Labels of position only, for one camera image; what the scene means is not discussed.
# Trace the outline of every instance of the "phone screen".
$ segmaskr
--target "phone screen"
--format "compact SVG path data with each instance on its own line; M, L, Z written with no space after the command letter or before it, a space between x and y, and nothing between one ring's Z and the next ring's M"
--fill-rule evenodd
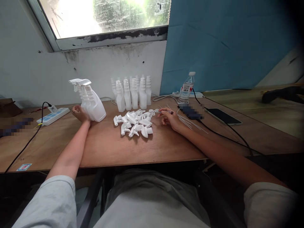
M223 112L220 109L208 109L208 112L212 113L217 118L221 119L223 122L227 124L240 124L241 121L233 118L232 116L228 115L227 113Z

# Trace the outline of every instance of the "small label on table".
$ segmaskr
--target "small label on table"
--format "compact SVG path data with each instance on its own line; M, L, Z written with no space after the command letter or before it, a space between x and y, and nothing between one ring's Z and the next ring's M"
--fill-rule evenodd
M22 166L19 167L19 169L17 169L17 171L25 171L25 170L27 170L31 165L32 165L32 163L30 163L30 164L23 164Z

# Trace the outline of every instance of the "chair armrest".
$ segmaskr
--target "chair armrest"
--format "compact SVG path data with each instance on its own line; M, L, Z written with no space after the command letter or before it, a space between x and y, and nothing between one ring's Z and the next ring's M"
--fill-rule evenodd
M197 191L203 206L210 213L216 214L223 227L226 228L246 228L245 224L238 218L231 207L223 199L209 179L202 173L197 172L195 181L199 187Z
M77 228L87 228L96 204L96 199L103 181L104 169L100 168L89 187L85 200L77 215Z

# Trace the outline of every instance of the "wooden table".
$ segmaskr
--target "wooden table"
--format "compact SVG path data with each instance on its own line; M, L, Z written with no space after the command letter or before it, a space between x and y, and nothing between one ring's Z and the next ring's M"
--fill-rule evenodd
M243 124L233 126L239 134L249 143L250 147L264 154L285 154L301 152L302 141L275 128L269 127L239 112L222 106L207 98L199 99L207 108L220 108L227 112ZM197 106L195 99L190 99L190 103ZM100 123L94 122L88 132L85 143L85 151L80 167L105 167L121 166L145 163L178 162L207 159L192 143L183 136L174 132L169 126L163 126L157 116L152 118L153 134L148 138L127 135L121 136L120 125L114 126L115 115L125 115L119 113L117 106L110 101L103 102L107 112L106 118ZM172 98L165 98L161 101L153 102L147 109L159 109L159 106L170 106L177 110L177 104ZM33 117L34 123L29 127L30 133L19 133L18 136L6 136L0 139L0 172L4 172L17 154L23 149L35 131L36 120L40 118L41 112L27 115L26 112L20 117ZM214 131L243 143L242 140L227 126L204 112L203 122ZM247 148L231 142L223 137L217 136L200 124L207 133L193 128L215 142L230 148L244 156L249 155ZM68 113L61 119L49 126L44 126L28 145L25 151L14 162L9 172L15 172L22 164L32 163L28 171L50 170L57 157L66 144L77 132L80 122Z

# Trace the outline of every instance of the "black cable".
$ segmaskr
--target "black cable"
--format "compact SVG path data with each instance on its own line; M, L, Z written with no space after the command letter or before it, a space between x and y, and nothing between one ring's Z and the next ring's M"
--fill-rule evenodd
M196 98L196 94L195 94L195 91L194 91L194 89L192 88L192 90L193 90L193 93L194 93L194 96L195 96L195 99L196 99L196 101L199 103L199 104L201 104L200 102L199 102L199 100ZM230 141L233 141L233 142L235 142L235 143L237 143L237 144L239 144L239 145L242 145L242 146L244 146L244 147L247 147L248 148L248 150L249 150L249 152L250 152L250 155L251 156L253 156L253 152L252 152L252 150L253 149L251 149L251 147L249 146L249 144L246 142L246 140L236 131L236 130L234 130L229 124L227 124L225 121L223 121L228 127L230 127L243 141L244 141L244 143L246 144L246 146L245 145L243 145L243 144L241 144L241 143L239 143L239 142L237 142L237 141L234 141L233 139L230 139L230 138L228 138L228 137L226 137L226 136L224 136L224 135L221 135L221 134L219 134L219 133L217 133L217 132L215 132L215 131L213 131L213 130L211 130L209 127L207 127L201 120L197 120L197 121L199 121L200 123L202 123L206 128L208 128L210 131L212 131L213 133L215 133L215 134L217 134L217 135L219 135L219 136L222 136L222 137L224 137L224 138L226 138L226 139L229 139ZM258 154L260 154L260 155L263 155L263 156L265 156L265 157L267 157L265 154L263 154L263 153L261 153L261 152L259 152L259 151L257 151L257 150L254 150L255 152L257 152Z
M43 106L44 104L47 103L49 105L49 107L51 107L51 105L48 102L43 102L42 104L42 108L41 108L41 125L39 125L38 130L36 131L36 133L33 135L33 137L28 141L28 143L25 145L25 147L21 150L21 152L15 157L15 159L13 160L13 162L9 165L9 167L6 169L6 171L4 173L7 173L7 171L10 169L10 167L13 165L13 163L17 160L17 158L20 156L20 154L25 150L25 148L29 145L29 143L33 140L33 138L37 135L38 131L40 130L41 126L42 126L42 121L43 121Z

